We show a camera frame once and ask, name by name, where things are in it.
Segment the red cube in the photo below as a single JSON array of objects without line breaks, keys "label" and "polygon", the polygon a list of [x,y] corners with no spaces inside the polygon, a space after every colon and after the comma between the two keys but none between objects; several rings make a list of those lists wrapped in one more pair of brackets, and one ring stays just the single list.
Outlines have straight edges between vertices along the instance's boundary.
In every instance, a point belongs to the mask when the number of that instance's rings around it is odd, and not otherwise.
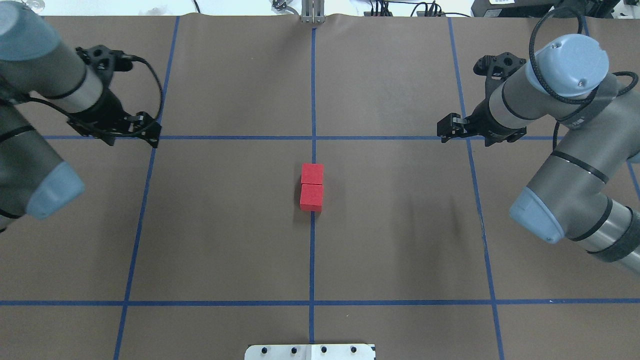
[{"label": "red cube", "polygon": [[301,184],[323,185],[325,166],[321,163],[304,162],[301,169]]},{"label": "red cube", "polygon": [[321,184],[303,183],[299,207],[304,212],[322,212],[324,186]]}]

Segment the brown paper table cover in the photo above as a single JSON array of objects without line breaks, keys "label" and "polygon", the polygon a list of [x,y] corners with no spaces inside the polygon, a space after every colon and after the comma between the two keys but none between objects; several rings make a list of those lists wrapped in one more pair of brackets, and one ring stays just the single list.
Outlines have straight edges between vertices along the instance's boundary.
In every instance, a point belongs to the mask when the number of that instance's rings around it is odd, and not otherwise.
[{"label": "brown paper table cover", "polygon": [[[547,244],[509,208],[553,119],[486,147],[436,122],[527,55],[533,19],[48,16],[76,47],[149,60],[157,150],[45,137],[86,183],[1,235],[3,360],[233,360],[374,344],[379,360],[637,360],[639,278]],[[324,165],[322,212],[300,209]]]}]

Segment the aluminium frame post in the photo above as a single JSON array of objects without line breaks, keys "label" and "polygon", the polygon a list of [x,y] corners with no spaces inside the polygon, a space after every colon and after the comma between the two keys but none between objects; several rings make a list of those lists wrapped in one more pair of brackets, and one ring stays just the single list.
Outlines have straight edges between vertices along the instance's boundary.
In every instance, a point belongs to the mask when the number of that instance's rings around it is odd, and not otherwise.
[{"label": "aluminium frame post", "polygon": [[302,0],[301,22],[304,24],[322,24],[326,20],[325,0]]}]

